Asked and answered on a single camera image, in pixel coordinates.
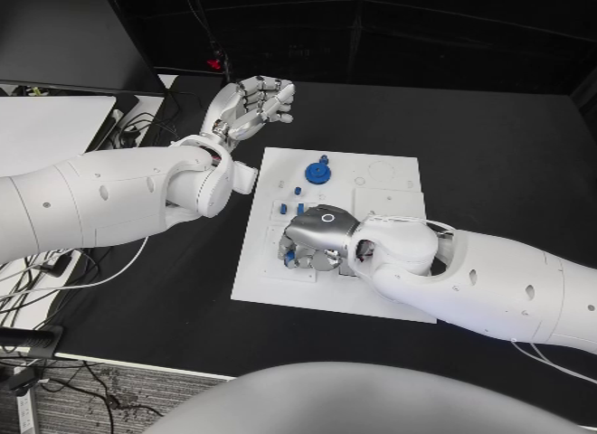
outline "table surface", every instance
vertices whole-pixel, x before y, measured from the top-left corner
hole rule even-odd
[[[172,88],[208,107],[219,81],[180,77]],[[183,137],[203,110],[196,96],[176,98]],[[237,160],[258,167],[267,146],[414,156],[430,219],[597,268],[597,147],[568,97],[297,83],[291,113],[290,125],[268,125],[240,144]],[[127,275],[79,293],[61,316],[61,353],[234,376],[286,363],[379,363],[478,384],[597,426],[597,386],[509,342],[443,322],[231,300],[251,201],[234,194],[214,219],[152,237]],[[114,248],[105,275],[139,247]],[[597,378],[597,355],[541,346],[555,363]]]

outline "blue object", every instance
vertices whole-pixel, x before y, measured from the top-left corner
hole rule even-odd
[[[289,250],[286,253],[286,258],[283,259],[283,263],[286,264],[286,267],[289,266],[291,260],[294,260],[294,250]]]
[[[329,158],[322,156],[319,162],[307,166],[306,179],[312,184],[322,185],[332,179],[332,169],[328,164]]]

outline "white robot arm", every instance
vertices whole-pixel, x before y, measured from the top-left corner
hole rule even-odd
[[[266,122],[291,121],[293,93],[286,80],[228,84],[201,136],[170,147],[92,152],[0,177],[0,264],[48,250],[114,246],[214,217],[232,191],[251,193],[257,177],[229,150]]]
[[[377,293],[498,339],[597,354],[597,269],[518,241],[421,219],[329,205],[294,217],[279,244],[289,268],[332,270],[343,261]],[[446,271],[431,276],[434,259]]]

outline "monitor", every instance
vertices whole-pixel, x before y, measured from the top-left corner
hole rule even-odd
[[[0,83],[165,95],[117,10],[110,0],[0,0]]]

